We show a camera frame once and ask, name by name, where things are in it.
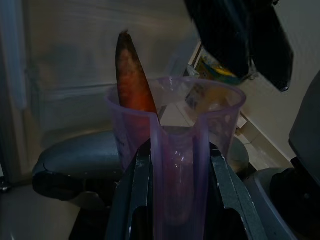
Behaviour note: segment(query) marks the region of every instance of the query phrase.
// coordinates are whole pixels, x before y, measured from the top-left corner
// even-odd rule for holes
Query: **white wall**
[[[294,52],[290,88],[280,93],[263,77],[240,88],[247,95],[245,116],[289,160],[295,157],[288,144],[290,130],[320,70],[320,1],[281,0],[275,9]]]

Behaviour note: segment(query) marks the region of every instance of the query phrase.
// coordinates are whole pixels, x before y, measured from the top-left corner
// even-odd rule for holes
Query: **carrot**
[[[119,34],[115,51],[115,67],[120,105],[157,114],[145,72],[132,38],[126,31]]]

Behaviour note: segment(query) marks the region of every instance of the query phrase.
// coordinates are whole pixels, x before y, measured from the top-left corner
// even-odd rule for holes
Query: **refrigerator door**
[[[30,178],[48,147],[112,129],[104,95],[117,82],[120,32],[131,34],[148,79],[181,76],[199,39],[183,0],[1,4],[6,75],[1,76],[0,114],[6,119],[0,138],[2,146],[5,132],[14,136],[5,143],[12,155],[5,157],[11,182]]]

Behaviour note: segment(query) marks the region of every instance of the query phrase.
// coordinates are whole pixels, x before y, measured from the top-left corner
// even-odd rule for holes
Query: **floor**
[[[183,105],[177,104],[168,106],[161,124],[191,127],[194,122],[183,111]],[[236,138],[245,145],[249,161],[257,170],[270,167],[266,156],[243,135]],[[38,195],[30,185],[14,188],[0,195],[0,239],[67,240],[79,210],[68,202]]]

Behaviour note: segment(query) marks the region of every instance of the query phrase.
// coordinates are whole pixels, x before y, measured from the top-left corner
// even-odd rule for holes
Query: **purple plastic cup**
[[[208,194],[210,142],[227,159],[240,108],[238,88],[216,81],[164,77],[150,82],[157,108],[183,106],[190,128],[161,126],[154,113],[121,107],[117,88],[106,97],[125,171],[151,138],[153,236],[155,240],[203,239]]]

